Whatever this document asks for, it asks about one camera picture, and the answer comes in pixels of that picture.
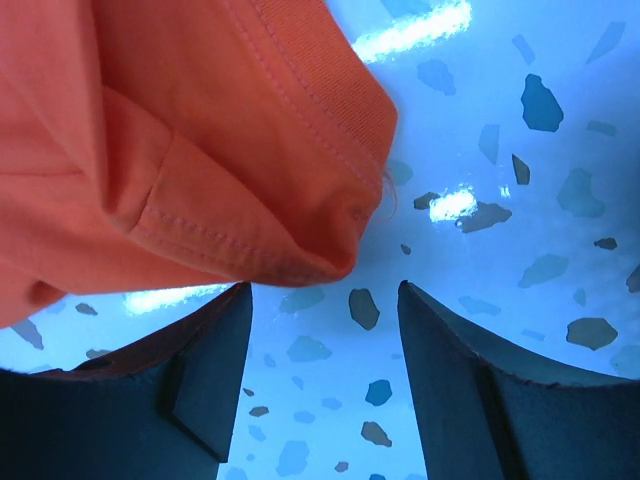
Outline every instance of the orange shirt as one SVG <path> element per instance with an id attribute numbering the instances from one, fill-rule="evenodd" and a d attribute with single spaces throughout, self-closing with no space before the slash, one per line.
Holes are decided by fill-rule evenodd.
<path id="1" fill-rule="evenodd" d="M 2 0 L 0 32 L 0 327 L 352 270 L 396 112 L 322 0 Z"/>

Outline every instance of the blue speckle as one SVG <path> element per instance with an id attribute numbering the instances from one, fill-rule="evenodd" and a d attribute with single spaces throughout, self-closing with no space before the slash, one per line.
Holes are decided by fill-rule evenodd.
<path id="1" fill-rule="evenodd" d="M 584 307 L 587 304 L 587 291 L 584 288 L 578 288 L 573 294 L 573 299 L 578 305 Z"/>
<path id="2" fill-rule="evenodd" d="M 298 337 L 287 350 L 287 355 L 289 355 L 291 361 L 296 363 L 326 360 L 331 354 L 331 350 L 324 343 L 306 335 Z"/>
<path id="3" fill-rule="evenodd" d="M 91 305 L 88 305 L 84 302 L 76 305 L 76 311 L 78 313 L 81 313 L 82 315 L 91 315 L 94 317 L 98 315 L 98 312 L 96 312 L 95 308 L 93 308 Z"/>
<path id="4" fill-rule="evenodd" d="M 533 330 L 529 330 L 527 328 L 522 330 L 522 332 L 520 333 L 522 333 L 522 335 L 525 335 L 527 337 L 533 338 L 534 340 L 538 340 L 539 342 L 544 340 L 544 335 L 542 333 L 534 332 Z"/>
<path id="5" fill-rule="evenodd" d="M 380 319 L 380 310 L 368 288 L 354 288 L 349 293 L 351 318 L 365 330 L 372 330 Z"/>
<path id="6" fill-rule="evenodd" d="M 511 39 L 511 43 L 520 51 L 520 55 L 522 55 L 524 61 L 527 62 L 527 65 L 531 65 L 536 59 L 536 55 L 524 37 L 522 35 L 516 35 Z"/>
<path id="7" fill-rule="evenodd" d="M 548 253 L 536 258 L 522 274 L 518 287 L 529 288 L 533 285 L 548 282 L 567 271 L 569 259 Z"/>
<path id="8" fill-rule="evenodd" d="M 520 157 L 511 154 L 511 163 L 513 164 L 513 173 L 516 175 L 516 183 L 518 185 L 529 185 L 531 183 L 531 168 Z"/>
<path id="9" fill-rule="evenodd" d="M 339 410 L 342 407 L 342 402 L 334 397 L 327 397 L 322 399 L 322 406 L 330 410 Z"/>
<path id="10" fill-rule="evenodd" d="M 299 475 L 307 468 L 307 457 L 309 447 L 307 442 L 289 441 L 284 445 L 280 453 L 280 460 L 276 467 L 276 472 L 281 477 L 289 475 Z"/>
<path id="11" fill-rule="evenodd" d="M 478 313 L 486 313 L 487 315 L 491 315 L 495 317 L 499 315 L 502 309 L 492 303 L 485 302 L 484 300 L 480 300 L 478 298 L 472 298 L 468 295 L 464 297 L 460 297 L 458 299 L 460 305 L 464 307 L 464 309 L 469 312 L 471 315 L 476 315 Z"/>
<path id="12" fill-rule="evenodd" d="M 226 478 L 226 480 L 248 480 L 244 470 L 236 467 L 231 467 L 224 478 Z"/>
<path id="13" fill-rule="evenodd" d="M 394 17 L 405 15 L 426 15 L 431 12 L 431 6 L 427 0 L 381 0 L 387 12 Z"/>
<path id="14" fill-rule="evenodd" d="M 264 434 L 262 429 L 257 425 L 249 425 L 249 435 L 258 440 L 259 442 L 264 442 L 267 439 L 267 436 Z"/>
<path id="15" fill-rule="evenodd" d="M 522 118 L 531 130 L 556 132 L 560 128 L 564 112 L 538 75 L 527 75 L 520 101 L 524 107 Z"/>
<path id="16" fill-rule="evenodd" d="M 606 206 L 591 192 L 593 175 L 582 168 L 574 168 L 556 197 L 560 208 L 573 213 L 575 217 L 599 218 Z"/>
<path id="17" fill-rule="evenodd" d="M 11 329 L 15 333 L 20 335 L 23 340 L 30 343 L 34 348 L 37 348 L 38 350 L 44 350 L 42 335 L 38 331 L 38 327 L 36 327 L 35 323 L 33 323 L 30 319 L 27 318 L 19 323 L 12 325 Z"/>
<path id="18" fill-rule="evenodd" d="M 296 412 L 293 414 L 293 418 L 296 422 L 299 423 L 313 423 L 316 421 L 316 416 L 307 411 Z"/>
<path id="19" fill-rule="evenodd" d="M 625 27 L 626 22 L 611 22 L 593 47 L 586 63 L 591 63 L 616 48 L 622 39 Z"/>
<path id="20" fill-rule="evenodd" d="M 475 209 L 462 213 L 456 221 L 456 227 L 462 233 L 473 233 L 485 228 L 491 228 L 498 223 L 508 221 L 513 212 L 501 207 L 497 203 L 484 203 L 477 201 Z"/>
<path id="21" fill-rule="evenodd" d="M 391 384 L 389 380 L 377 380 L 369 384 L 365 401 L 374 407 L 384 405 L 391 398 Z"/>
<path id="22" fill-rule="evenodd" d="M 583 317 L 567 325 L 566 340 L 594 352 L 613 343 L 618 331 L 602 317 Z"/>
<path id="23" fill-rule="evenodd" d="M 601 133 L 603 135 L 607 135 L 608 137 L 615 137 L 618 129 L 615 125 L 611 125 L 606 122 L 599 122 L 597 120 L 589 120 L 587 123 L 587 130 L 591 132 Z"/>
<path id="24" fill-rule="evenodd" d="M 276 361 L 268 353 L 264 356 L 264 364 L 269 368 L 276 368 Z"/>
<path id="25" fill-rule="evenodd" d="M 418 65 L 418 79 L 428 87 L 444 93 L 455 95 L 456 87 L 449 67 L 442 60 L 427 60 Z"/>
<path id="26" fill-rule="evenodd" d="M 320 287 L 298 288 L 282 299 L 280 311 L 295 313 L 311 308 L 324 300 L 324 291 Z"/>
<path id="27" fill-rule="evenodd" d="M 500 125 L 487 124 L 482 127 L 478 147 L 482 154 L 495 165 L 498 162 L 500 149 Z"/>
<path id="28" fill-rule="evenodd" d="M 294 385 L 296 387 L 298 387 L 300 390 L 304 389 L 304 382 L 302 381 L 302 379 L 300 377 L 291 377 L 291 381 L 294 383 Z"/>
<path id="29" fill-rule="evenodd" d="M 51 315 L 57 315 L 64 310 L 64 307 L 66 307 L 65 301 L 60 300 L 59 302 L 56 302 L 53 305 L 47 307 L 45 312 Z"/>
<path id="30" fill-rule="evenodd" d="M 398 187 L 406 185 L 407 182 L 411 180 L 411 177 L 413 177 L 413 169 L 406 163 L 399 160 L 387 161 L 387 169 L 391 174 L 393 184 Z"/>

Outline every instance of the terrazzo floor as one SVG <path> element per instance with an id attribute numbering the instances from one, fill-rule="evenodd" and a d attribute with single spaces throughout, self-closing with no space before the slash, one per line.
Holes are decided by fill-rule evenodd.
<path id="1" fill-rule="evenodd" d="M 640 378 L 640 2 L 328 0 L 400 111 L 389 190 L 344 281 L 254 288 L 220 479 L 424 480 L 404 279 L 525 348 Z M 71 369 L 225 286 L 67 297 L 0 366 Z"/>

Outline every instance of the speckled surface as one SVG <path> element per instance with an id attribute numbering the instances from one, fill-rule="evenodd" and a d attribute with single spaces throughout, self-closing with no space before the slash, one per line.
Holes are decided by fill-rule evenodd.
<path id="1" fill-rule="evenodd" d="M 387 195 L 343 282 L 255 288 L 219 478 L 426 478 L 404 279 L 525 348 L 640 378 L 640 3 L 327 4 L 399 107 L 398 208 Z M 68 297 L 0 331 L 0 366 L 73 368 L 221 288 Z"/>

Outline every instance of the stitching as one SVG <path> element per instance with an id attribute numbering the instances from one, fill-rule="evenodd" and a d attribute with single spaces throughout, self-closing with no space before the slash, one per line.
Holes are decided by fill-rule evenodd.
<path id="1" fill-rule="evenodd" d="M 155 240 L 157 243 L 159 243 L 160 245 L 162 245 L 163 247 L 169 248 L 171 250 L 174 250 L 180 253 L 186 253 L 192 257 L 198 258 L 199 260 L 204 260 L 206 262 L 213 263 L 216 265 L 239 268 L 238 265 L 234 262 L 230 262 L 228 260 L 222 260 L 221 258 L 215 257 L 213 255 L 208 255 L 206 253 L 198 252 L 196 250 L 185 247 L 183 245 L 178 245 L 177 243 L 171 242 L 170 240 L 160 237 L 158 234 L 147 229 L 146 227 L 143 227 L 142 225 L 137 225 L 135 230 L 137 230 L 141 235 L 147 238 L 151 238 Z M 295 283 L 303 283 L 303 284 L 309 283 L 309 282 L 322 283 L 323 281 L 327 280 L 325 277 L 320 277 L 318 275 L 302 275 L 302 274 L 295 274 L 295 273 L 285 275 L 284 278 Z"/>
<path id="2" fill-rule="evenodd" d="M 264 69 L 265 73 L 267 74 L 267 76 L 269 77 L 271 82 L 276 87 L 276 90 L 278 91 L 278 93 L 280 93 L 280 95 L 285 100 L 285 102 L 288 103 L 291 106 L 291 108 L 293 109 L 294 113 L 296 114 L 296 117 L 298 117 L 298 119 L 300 121 L 302 121 L 303 125 L 305 127 L 307 127 L 307 129 L 322 144 L 323 147 L 325 147 L 331 153 L 333 153 L 344 165 L 347 166 L 347 168 L 349 170 L 351 170 L 351 172 L 358 178 L 358 180 L 360 180 L 362 183 L 367 185 L 373 191 L 377 192 L 379 190 L 379 187 L 381 187 L 381 184 L 374 183 L 371 180 L 369 180 L 368 178 L 366 178 L 365 176 L 363 176 L 360 173 L 360 171 L 342 153 L 340 153 L 338 151 L 338 149 L 331 142 L 329 142 L 328 140 L 323 138 L 322 135 L 320 134 L 320 132 L 302 115 L 302 113 L 300 112 L 298 107 L 293 103 L 291 97 L 287 94 L 287 92 L 284 90 L 284 88 L 282 87 L 280 82 L 273 75 L 273 72 L 271 71 L 271 69 L 267 65 L 264 57 L 258 51 L 258 49 L 257 49 L 255 43 L 253 42 L 253 39 L 249 35 L 249 32 L 247 31 L 246 27 L 244 26 L 244 24 L 242 24 L 242 22 L 238 18 L 238 15 L 236 13 L 236 9 L 231 5 L 231 1 L 230 0 L 224 0 L 224 4 L 225 4 L 227 10 L 230 12 L 231 17 L 232 17 L 234 23 L 236 24 L 236 27 L 240 30 L 240 33 L 242 34 L 243 38 L 247 41 L 247 43 L 248 43 L 249 47 L 251 48 L 251 51 L 253 52 L 254 56 L 256 57 L 256 59 L 258 60 L 258 62 L 262 66 L 262 68 Z"/>
<path id="3" fill-rule="evenodd" d="M 171 135 L 171 138 L 169 140 L 169 145 L 167 147 L 166 152 L 164 152 L 164 155 L 162 156 L 162 160 L 160 161 L 160 165 L 158 166 L 158 171 L 156 173 L 156 181 L 154 182 L 154 185 L 158 181 L 158 176 L 160 175 L 160 172 L 162 171 L 162 167 L 164 167 L 164 164 L 167 161 L 167 157 L 169 156 L 169 152 L 171 152 L 171 150 L 173 149 L 173 146 L 174 146 L 174 144 L 176 142 L 176 131 L 171 129 L 171 130 L 169 130 L 169 133 Z M 144 203 L 142 204 L 142 205 L 144 205 L 144 208 L 142 209 L 142 211 L 140 212 L 140 215 L 138 216 L 138 219 L 134 223 L 134 227 L 140 223 L 140 219 L 142 218 L 142 215 L 144 214 L 145 210 L 149 211 L 149 210 L 147 210 L 147 208 L 148 208 L 149 198 L 151 198 L 151 193 L 153 192 L 154 185 L 152 185 L 151 188 L 149 188 L 149 191 L 147 192 L 147 194 L 144 197 Z"/>
<path id="4" fill-rule="evenodd" d="M 271 24 L 271 22 L 269 22 L 267 16 L 264 14 L 260 5 L 258 5 L 256 0 L 250 0 L 250 3 L 254 11 L 262 21 L 262 24 L 267 29 L 267 32 L 269 32 L 269 36 L 271 37 L 271 39 L 273 40 L 273 43 L 275 44 L 276 48 L 280 52 L 280 55 L 282 55 L 282 58 L 287 63 L 287 65 L 289 66 L 289 68 L 291 69 L 295 77 L 298 79 L 298 82 L 300 82 L 302 87 L 309 94 L 311 99 L 315 102 L 316 105 L 320 107 L 320 109 L 329 117 L 329 119 L 333 121 L 333 123 L 362 150 L 362 153 L 364 153 L 377 166 L 377 162 L 375 161 L 374 155 L 368 152 L 365 146 L 363 145 L 363 143 L 353 133 L 347 130 L 344 122 L 342 122 L 333 113 L 331 113 L 331 111 L 329 110 L 329 107 L 327 107 L 327 105 L 322 101 L 320 96 L 315 92 L 315 90 L 313 90 L 311 85 L 309 85 L 307 81 L 302 77 L 302 74 L 300 73 L 300 70 L 298 70 L 298 67 L 296 67 L 296 64 L 293 63 L 293 61 L 291 60 L 291 57 L 287 55 L 287 52 L 285 51 L 282 45 L 282 42 L 280 41 L 278 35 L 276 34 L 276 30 L 273 28 L 273 25 Z"/>
<path id="5" fill-rule="evenodd" d="M 200 235 L 210 238 L 212 240 L 217 240 L 219 242 L 222 243 L 226 243 L 228 245 L 231 245 L 233 247 L 235 247 L 238 250 L 244 250 L 245 252 L 256 256 L 256 257 L 263 257 L 267 260 L 277 260 L 277 257 L 271 253 L 266 253 L 266 252 L 261 252 L 260 250 L 258 250 L 256 247 L 249 245 L 248 243 L 244 243 L 241 242 L 240 240 L 237 240 L 235 238 L 229 237 L 228 235 L 225 235 L 224 233 L 220 233 L 208 228 L 205 228 L 201 225 L 198 225 L 196 223 L 193 222 L 189 222 L 188 220 L 186 220 L 185 218 L 182 217 L 176 217 L 174 215 L 170 215 L 168 213 L 162 212 L 160 210 L 157 210 L 153 207 L 150 206 L 146 206 L 144 208 L 145 212 L 156 217 L 159 218 L 160 220 L 162 220 L 165 223 L 172 223 L 177 227 L 180 227 L 184 230 L 191 230 L 191 231 L 195 231 L 196 233 L 199 233 Z"/>
<path id="6" fill-rule="evenodd" d="M 176 217 L 164 212 L 161 212 L 159 210 L 156 210 L 152 207 L 145 207 L 145 212 L 160 219 L 161 221 L 165 222 L 165 223 L 172 223 L 175 226 L 178 226 L 184 230 L 191 230 L 194 231 L 202 236 L 205 236 L 207 238 L 211 238 L 217 241 L 220 241 L 222 243 L 226 243 L 229 244 L 233 247 L 235 247 L 236 249 L 239 250 L 243 250 L 245 252 L 247 252 L 249 255 L 253 256 L 253 257 L 258 257 L 258 258 L 262 258 L 264 260 L 267 260 L 269 263 L 273 263 L 275 264 L 279 258 L 276 255 L 273 254 L 268 254 L 265 252 L 261 252 L 259 251 L 257 248 L 252 247 L 246 243 L 240 242 L 234 238 L 231 238 L 227 235 L 224 235 L 220 232 L 215 232 L 211 229 L 206 229 L 200 225 L 197 225 L 195 223 L 192 222 L 188 222 L 187 220 L 185 220 L 184 218 L 181 217 Z M 154 233 L 153 231 L 147 229 L 146 227 L 143 227 L 142 225 L 138 224 L 136 225 L 136 229 L 140 230 L 141 233 L 143 233 L 145 236 L 150 237 L 155 239 L 158 243 L 165 245 L 173 250 L 176 251 L 180 251 L 183 253 L 188 253 L 191 256 L 196 256 L 200 259 L 204 259 L 207 260 L 209 262 L 212 263 L 218 263 L 218 264 L 222 264 L 222 265 L 226 265 L 228 267 L 233 267 L 238 269 L 239 265 L 237 263 L 231 262 L 229 260 L 223 260 L 220 259 L 218 257 L 214 257 L 212 255 L 207 255 L 205 253 L 202 252 L 197 252 L 193 249 L 190 249 L 188 247 L 182 246 L 182 245 L 178 245 L 176 243 L 170 242 L 167 239 L 164 239 L 162 237 L 160 237 L 159 235 L 157 235 L 156 233 Z M 291 280 L 291 281 L 295 281 L 295 282 L 299 282 L 299 283 L 309 283 L 309 282 L 324 282 L 324 281 L 329 281 L 331 280 L 331 278 L 327 275 L 318 275 L 317 272 L 313 272 L 311 273 L 311 271 L 306 268 L 306 267 L 302 267 L 300 265 L 297 266 L 293 266 L 293 265 L 284 265 L 281 266 L 282 269 L 280 270 L 280 274 L 283 275 L 286 279 Z"/>

